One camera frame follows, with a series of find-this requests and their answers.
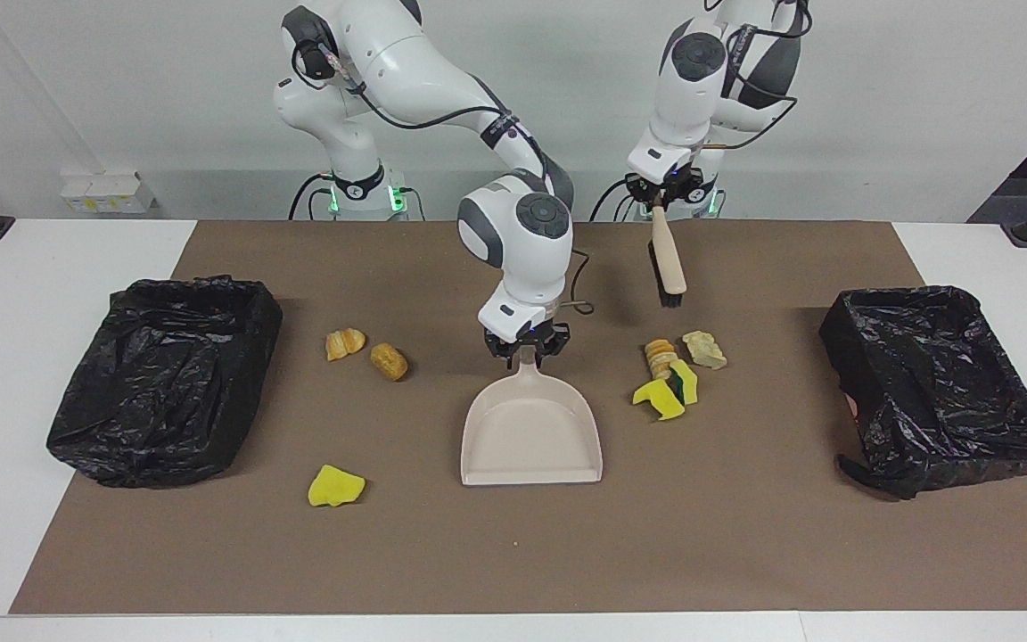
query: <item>black bristles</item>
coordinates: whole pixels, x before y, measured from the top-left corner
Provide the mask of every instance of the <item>black bristles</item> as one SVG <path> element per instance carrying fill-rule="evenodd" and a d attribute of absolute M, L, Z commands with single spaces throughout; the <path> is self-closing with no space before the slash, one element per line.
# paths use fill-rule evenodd
<path fill-rule="evenodd" d="M 659 277 L 659 264 L 656 263 L 656 248 L 648 240 L 648 259 L 652 261 L 652 273 L 656 275 L 656 292 L 659 293 L 659 304 L 663 307 L 680 307 L 684 295 L 670 295 L 664 292 L 664 280 Z"/>

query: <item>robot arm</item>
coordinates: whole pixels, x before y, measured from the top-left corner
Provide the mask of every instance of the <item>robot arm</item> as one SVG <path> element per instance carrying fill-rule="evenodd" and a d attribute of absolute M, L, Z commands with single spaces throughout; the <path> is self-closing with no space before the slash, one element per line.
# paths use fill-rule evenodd
<path fill-rule="evenodd" d="M 719 0 L 674 30 L 655 110 L 627 158 L 647 183 L 640 191 L 700 202 L 730 149 L 716 143 L 717 127 L 762 133 L 783 117 L 794 105 L 782 97 L 798 68 L 804 17 L 809 29 L 807 0 Z"/>
<path fill-rule="evenodd" d="M 420 20 L 407 0 L 308 0 L 289 12 L 282 37 L 299 81 L 277 86 L 280 115 L 325 143 L 347 186 L 382 172 L 354 115 L 375 111 L 407 129 L 448 123 L 477 131 L 510 167 L 459 206 L 462 242 L 503 272 L 478 319 L 496 354 L 521 342 L 556 353 L 550 318 L 570 261 L 573 184 L 488 86 L 442 56 Z"/>

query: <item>wooden brush handle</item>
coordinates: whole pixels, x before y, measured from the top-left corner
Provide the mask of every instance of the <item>wooden brush handle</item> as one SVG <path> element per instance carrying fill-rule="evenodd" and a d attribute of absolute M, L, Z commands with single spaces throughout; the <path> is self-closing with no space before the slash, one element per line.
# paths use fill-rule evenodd
<path fill-rule="evenodd" d="M 656 252 L 656 268 L 659 278 L 664 284 L 664 292 L 670 295 L 682 295 L 688 292 L 688 280 L 684 277 L 684 268 L 680 265 L 680 253 L 676 251 L 676 239 L 664 219 L 664 207 L 652 207 L 652 249 Z"/>

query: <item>yellow and black piece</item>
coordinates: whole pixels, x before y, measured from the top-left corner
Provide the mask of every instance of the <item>yellow and black piece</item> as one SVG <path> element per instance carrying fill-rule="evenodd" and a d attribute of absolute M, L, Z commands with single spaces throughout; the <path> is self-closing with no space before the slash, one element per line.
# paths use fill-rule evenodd
<path fill-rule="evenodd" d="M 648 402 L 659 412 L 663 422 L 684 415 L 685 406 L 698 401 L 696 385 L 698 378 L 682 358 L 672 363 L 672 375 L 667 379 L 652 379 L 632 393 L 632 405 Z"/>

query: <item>trash bag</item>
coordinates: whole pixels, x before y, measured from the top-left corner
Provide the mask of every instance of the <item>trash bag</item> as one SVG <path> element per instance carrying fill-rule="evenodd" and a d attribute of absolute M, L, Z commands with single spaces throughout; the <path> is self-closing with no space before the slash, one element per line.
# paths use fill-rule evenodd
<path fill-rule="evenodd" d="M 136 281 L 111 297 L 46 449 L 109 487 L 225 470 L 260 407 L 281 318 L 259 281 Z"/>
<path fill-rule="evenodd" d="M 848 290 L 820 337 L 867 458 L 845 475 L 901 499 L 1027 476 L 1027 390 L 973 295 Z"/>

